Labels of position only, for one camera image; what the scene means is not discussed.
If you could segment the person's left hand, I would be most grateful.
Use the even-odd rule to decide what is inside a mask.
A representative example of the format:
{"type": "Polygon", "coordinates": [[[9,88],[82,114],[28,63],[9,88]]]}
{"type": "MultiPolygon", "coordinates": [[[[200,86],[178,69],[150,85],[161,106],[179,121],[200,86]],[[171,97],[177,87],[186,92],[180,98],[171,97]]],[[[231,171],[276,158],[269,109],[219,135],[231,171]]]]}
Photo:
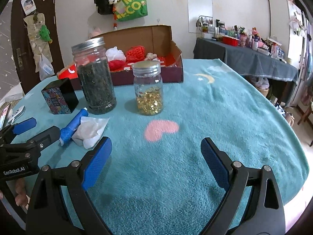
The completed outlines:
{"type": "Polygon", "coordinates": [[[15,192],[17,193],[15,197],[16,205],[26,207],[28,205],[28,197],[25,190],[25,180],[23,178],[16,180],[15,192]]]}

